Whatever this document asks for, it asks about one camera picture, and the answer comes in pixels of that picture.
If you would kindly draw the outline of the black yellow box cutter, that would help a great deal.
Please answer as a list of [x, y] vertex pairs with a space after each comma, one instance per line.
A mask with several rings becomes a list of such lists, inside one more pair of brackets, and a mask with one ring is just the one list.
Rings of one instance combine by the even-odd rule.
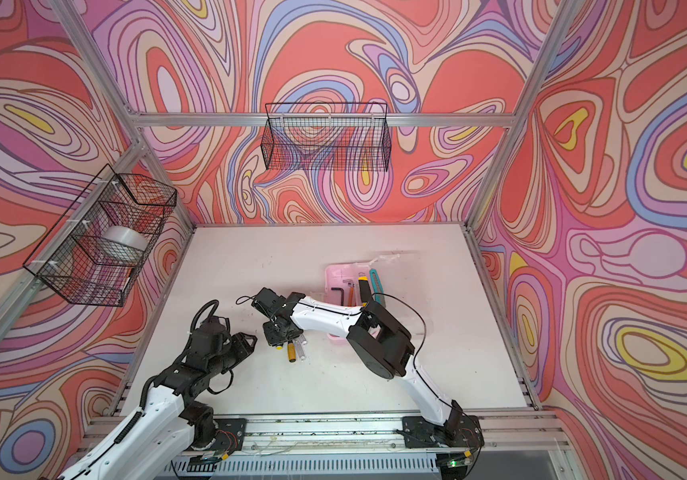
[[359, 298], [361, 298], [361, 304], [366, 306], [373, 300], [373, 290], [371, 290], [369, 278], [367, 278], [367, 276], [359, 276], [357, 284], [359, 284]]

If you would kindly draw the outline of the teal utility knife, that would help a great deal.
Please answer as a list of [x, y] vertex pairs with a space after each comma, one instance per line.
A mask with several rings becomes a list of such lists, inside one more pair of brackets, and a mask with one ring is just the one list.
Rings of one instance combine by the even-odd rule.
[[383, 296], [383, 284], [381, 284], [381, 278], [379, 278], [379, 272], [377, 269], [371, 268], [369, 270], [369, 283], [371, 283], [371, 295], [373, 295], [373, 300], [385, 306], [385, 296]]

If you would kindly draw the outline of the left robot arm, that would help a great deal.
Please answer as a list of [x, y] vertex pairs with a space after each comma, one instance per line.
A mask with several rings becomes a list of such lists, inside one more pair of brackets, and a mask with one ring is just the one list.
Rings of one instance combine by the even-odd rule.
[[254, 352], [257, 336], [231, 332], [225, 317], [211, 317], [190, 331], [182, 353], [144, 384], [139, 406], [60, 479], [153, 479], [184, 451], [213, 451], [220, 428], [211, 406], [198, 397], [213, 378], [234, 376]]

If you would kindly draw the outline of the amber handled screwdriver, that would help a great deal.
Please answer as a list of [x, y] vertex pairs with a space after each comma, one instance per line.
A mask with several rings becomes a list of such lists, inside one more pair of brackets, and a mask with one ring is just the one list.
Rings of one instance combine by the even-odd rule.
[[291, 363], [295, 363], [297, 361], [296, 348], [295, 348], [295, 344], [293, 344], [293, 342], [288, 343], [288, 358], [289, 358], [289, 362], [291, 362]]

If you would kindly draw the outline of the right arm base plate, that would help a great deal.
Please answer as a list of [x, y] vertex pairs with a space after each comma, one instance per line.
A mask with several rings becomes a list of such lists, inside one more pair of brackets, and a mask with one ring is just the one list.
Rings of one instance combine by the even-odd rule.
[[401, 418], [401, 428], [395, 433], [403, 437], [405, 447], [421, 448], [465, 448], [475, 451], [485, 446], [483, 429], [477, 416], [461, 416], [459, 424], [451, 430], [435, 425], [421, 416]]

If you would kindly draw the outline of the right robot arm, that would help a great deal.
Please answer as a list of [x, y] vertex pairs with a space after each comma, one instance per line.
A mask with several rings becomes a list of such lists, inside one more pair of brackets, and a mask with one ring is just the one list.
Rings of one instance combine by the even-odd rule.
[[371, 373], [405, 389], [431, 427], [429, 441], [450, 446], [459, 439], [463, 409], [431, 381], [417, 359], [421, 347], [413, 345], [409, 329], [381, 303], [341, 306], [300, 292], [285, 297], [263, 288], [251, 306], [267, 318], [263, 330], [269, 345], [290, 344], [308, 331], [343, 338]]

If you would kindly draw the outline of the pink plastic tool box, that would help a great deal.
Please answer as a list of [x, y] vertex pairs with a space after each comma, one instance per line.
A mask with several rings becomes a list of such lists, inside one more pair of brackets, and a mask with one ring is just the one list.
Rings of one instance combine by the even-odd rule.
[[325, 302], [345, 307], [364, 306], [361, 294], [367, 280], [371, 299], [381, 303], [419, 344], [425, 327], [419, 319], [423, 301], [423, 278], [417, 252], [379, 254], [367, 261], [330, 264], [324, 269]]

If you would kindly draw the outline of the clear handled screwdriver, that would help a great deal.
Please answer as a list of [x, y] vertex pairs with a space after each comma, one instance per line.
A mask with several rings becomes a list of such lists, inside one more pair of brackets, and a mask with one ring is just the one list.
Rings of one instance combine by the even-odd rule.
[[306, 352], [304, 350], [305, 341], [303, 340], [303, 338], [299, 337], [299, 338], [295, 339], [294, 345], [296, 348], [297, 358], [301, 361], [305, 361], [307, 359], [307, 355], [306, 355]]

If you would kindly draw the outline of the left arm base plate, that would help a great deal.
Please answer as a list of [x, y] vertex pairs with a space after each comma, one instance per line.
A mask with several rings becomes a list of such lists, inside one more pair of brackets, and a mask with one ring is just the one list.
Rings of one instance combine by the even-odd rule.
[[193, 424], [188, 422], [187, 428], [194, 437], [185, 450], [234, 454], [243, 449], [247, 425], [247, 418], [217, 418]]

